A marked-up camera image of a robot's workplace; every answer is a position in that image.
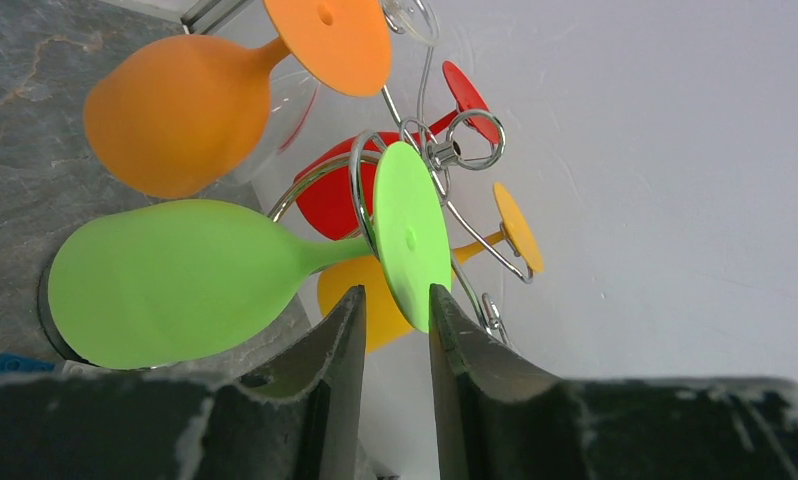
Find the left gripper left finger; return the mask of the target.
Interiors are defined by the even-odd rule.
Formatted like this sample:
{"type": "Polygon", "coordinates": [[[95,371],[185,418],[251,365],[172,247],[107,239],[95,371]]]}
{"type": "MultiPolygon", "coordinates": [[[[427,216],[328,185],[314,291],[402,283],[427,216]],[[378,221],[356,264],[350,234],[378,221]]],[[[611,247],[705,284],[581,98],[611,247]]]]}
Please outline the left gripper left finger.
{"type": "Polygon", "coordinates": [[[0,375],[0,479],[351,479],[363,287],[264,364],[0,375]]]}

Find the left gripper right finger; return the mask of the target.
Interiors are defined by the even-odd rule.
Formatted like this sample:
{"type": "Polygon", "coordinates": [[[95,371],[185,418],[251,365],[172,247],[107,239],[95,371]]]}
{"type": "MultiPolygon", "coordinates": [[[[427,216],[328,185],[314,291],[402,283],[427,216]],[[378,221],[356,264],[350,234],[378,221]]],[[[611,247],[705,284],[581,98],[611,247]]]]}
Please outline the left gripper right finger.
{"type": "Polygon", "coordinates": [[[567,379],[490,337],[440,285],[429,351],[444,479],[798,479],[798,383],[567,379]]]}

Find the green wine glass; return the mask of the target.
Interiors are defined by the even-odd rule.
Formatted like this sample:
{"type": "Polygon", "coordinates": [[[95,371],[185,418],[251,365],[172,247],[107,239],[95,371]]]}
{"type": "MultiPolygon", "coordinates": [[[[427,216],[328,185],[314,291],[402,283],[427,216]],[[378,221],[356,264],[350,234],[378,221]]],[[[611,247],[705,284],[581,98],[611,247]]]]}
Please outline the green wine glass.
{"type": "Polygon", "coordinates": [[[450,249],[429,171],[405,142],[378,162],[370,236],[313,242],[212,199],[106,215],[60,246],[42,277],[38,312],[66,356],[112,370],[164,366],[242,344],[308,276],[372,254],[406,321],[427,332],[429,289],[451,282],[450,249]]]}

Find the orange wine glass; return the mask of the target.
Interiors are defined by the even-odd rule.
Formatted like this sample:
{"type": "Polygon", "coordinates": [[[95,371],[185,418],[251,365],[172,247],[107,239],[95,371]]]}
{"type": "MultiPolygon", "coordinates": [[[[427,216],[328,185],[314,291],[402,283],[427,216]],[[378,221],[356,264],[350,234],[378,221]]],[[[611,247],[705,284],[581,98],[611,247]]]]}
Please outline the orange wine glass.
{"type": "Polygon", "coordinates": [[[228,174],[260,141],[270,75],[287,57],[347,96],[373,96],[386,83],[391,43],[379,2],[268,1],[264,8],[277,35],[261,47],[170,36],[131,54],[90,90],[85,136],[117,180],[176,199],[228,174]]]}

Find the yellow wine glass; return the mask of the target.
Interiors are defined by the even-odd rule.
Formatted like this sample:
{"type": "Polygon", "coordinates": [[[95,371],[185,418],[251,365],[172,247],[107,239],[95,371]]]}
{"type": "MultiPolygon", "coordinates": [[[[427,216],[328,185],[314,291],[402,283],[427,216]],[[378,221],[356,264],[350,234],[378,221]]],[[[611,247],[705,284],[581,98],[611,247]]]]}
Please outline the yellow wine glass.
{"type": "MultiPolygon", "coordinates": [[[[498,231],[485,236],[484,240],[489,245],[508,241],[533,274],[541,272],[544,262],[539,247],[511,193],[496,182],[493,196],[501,217],[500,227],[498,231]]],[[[394,302],[379,262],[371,255],[340,262],[319,274],[317,301],[321,314],[326,316],[345,292],[357,285],[362,285],[366,294],[368,353],[412,331],[412,325],[394,302]]]]}

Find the red wine glass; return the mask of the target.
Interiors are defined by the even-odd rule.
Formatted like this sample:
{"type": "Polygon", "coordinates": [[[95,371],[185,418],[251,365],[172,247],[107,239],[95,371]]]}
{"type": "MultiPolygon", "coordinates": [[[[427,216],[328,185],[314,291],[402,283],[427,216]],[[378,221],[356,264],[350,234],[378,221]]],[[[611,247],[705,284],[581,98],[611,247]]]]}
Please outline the red wine glass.
{"type": "MultiPolygon", "coordinates": [[[[456,108],[429,125],[429,129],[435,135],[445,131],[459,113],[471,109],[488,111],[488,106],[478,90],[457,65],[450,61],[444,61],[442,63],[442,73],[446,85],[456,101],[456,108]]],[[[466,122],[470,128],[476,130],[486,140],[491,142],[499,140],[498,131],[491,120],[471,117],[466,122]]],[[[381,131],[378,133],[386,145],[399,141],[401,138],[396,131],[381,131]]],[[[358,227],[352,203],[348,171],[348,156],[353,142],[354,137],[350,137],[335,145],[294,178],[295,183],[295,181],[303,179],[312,170],[320,167],[328,160],[335,158],[343,160],[342,166],[321,176],[313,184],[306,187],[296,199],[296,205],[305,220],[317,232],[330,240],[340,240],[358,227]]],[[[366,208],[369,213],[372,213],[372,190],[376,166],[362,163],[360,171],[366,208]]]]}

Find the chrome wine glass rack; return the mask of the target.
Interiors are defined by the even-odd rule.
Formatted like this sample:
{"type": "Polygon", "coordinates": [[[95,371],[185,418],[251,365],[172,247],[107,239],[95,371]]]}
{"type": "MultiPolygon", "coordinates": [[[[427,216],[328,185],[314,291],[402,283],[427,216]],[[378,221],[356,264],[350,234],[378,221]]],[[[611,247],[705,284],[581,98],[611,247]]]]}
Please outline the chrome wine glass rack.
{"type": "MultiPolygon", "coordinates": [[[[446,214],[455,214],[449,198],[449,169],[457,165],[467,170],[483,170],[503,155],[505,132],[501,122],[489,111],[471,109],[459,113],[447,129],[433,134],[419,115],[396,116],[395,130],[400,140],[386,145],[378,132],[367,130],[354,137],[348,156],[352,203],[358,227],[340,240],[323,235],[327,247],[339,253],[320,265],[317,276],[340,262],[371,255],[382,268],[394,302],[412,330],[429,329],[430,294],[433,285],[450,288],[464,282],[461,263],[481,252],[494,252],[485,235],[475,234],[470,244],[454,249],[449,245],[446,214]],[[499,140],[488,141],[466,120],[491,120],[499,140]],[[373,208],[365,204],[361,164],[376,166],[373,184],[373,208]]],[[[341,158],[328,160],[303,179],[293,182],[270,210],[278,221],[306,187],[343,163],[341,158]]],[[[514,274],[530,283],[533,274],[524,261],[514,274]]]]}

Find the green blue toy bricks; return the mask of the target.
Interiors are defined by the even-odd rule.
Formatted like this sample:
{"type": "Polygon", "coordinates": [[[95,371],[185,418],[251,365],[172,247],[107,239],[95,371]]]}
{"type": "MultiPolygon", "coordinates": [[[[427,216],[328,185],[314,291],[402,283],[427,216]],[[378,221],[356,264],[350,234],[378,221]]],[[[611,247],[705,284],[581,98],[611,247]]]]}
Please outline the green blue toy bricks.
{"type": "Polygon", "coordinates": [[[54,363],[40,361],[11,353],[0,354],[0,374],[5,373],[36,373],[50,372],[55,368],[54,363]]]}

